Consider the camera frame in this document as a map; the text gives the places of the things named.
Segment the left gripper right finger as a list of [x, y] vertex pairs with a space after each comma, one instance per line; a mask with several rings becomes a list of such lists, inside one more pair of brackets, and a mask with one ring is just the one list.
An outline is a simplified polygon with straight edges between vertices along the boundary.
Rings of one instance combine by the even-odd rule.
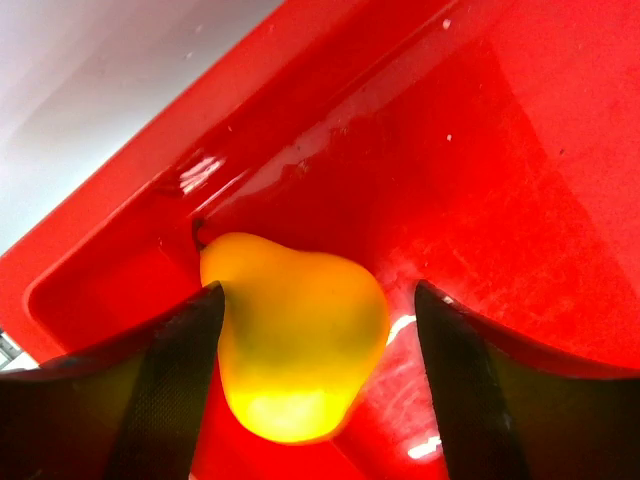
[[529, 341], [426, 281], [414, 303], [450, 478], [638, 478], [638, 371]]

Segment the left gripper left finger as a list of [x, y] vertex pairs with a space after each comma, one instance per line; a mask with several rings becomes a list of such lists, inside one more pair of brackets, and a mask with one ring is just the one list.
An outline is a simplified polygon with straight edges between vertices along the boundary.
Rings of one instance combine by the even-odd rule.
[[224, 310], [213, 283], [103, 342], [2, 372], [2, 478], [188, 478]]

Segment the yellow toy lemon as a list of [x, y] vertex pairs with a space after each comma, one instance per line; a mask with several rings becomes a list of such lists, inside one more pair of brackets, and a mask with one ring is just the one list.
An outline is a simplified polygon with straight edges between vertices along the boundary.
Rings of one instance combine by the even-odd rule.
[[200, 277], [223, 289], [218, 368], [238, 422], [280, 444], [338, 431], [390, 333], [373, 274], [340, 256], [234, 232], [201, 250]]

